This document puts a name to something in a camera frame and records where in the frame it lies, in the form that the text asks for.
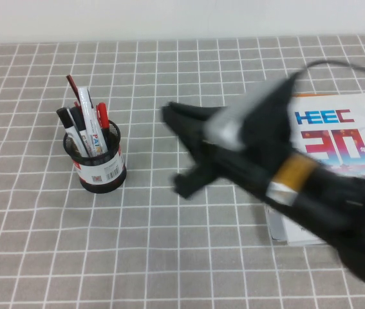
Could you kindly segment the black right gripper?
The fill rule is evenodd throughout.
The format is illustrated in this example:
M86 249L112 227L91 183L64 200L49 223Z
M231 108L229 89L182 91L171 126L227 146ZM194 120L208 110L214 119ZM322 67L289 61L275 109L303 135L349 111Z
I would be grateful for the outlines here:
M280 166L297 151L289 142L262 140L234 152L203 141L203 126L222 107L199 107L168 102L162 106L162 122L190 149L196 165L173 178L174 191L184 199L219 178L246 191L264 194Z

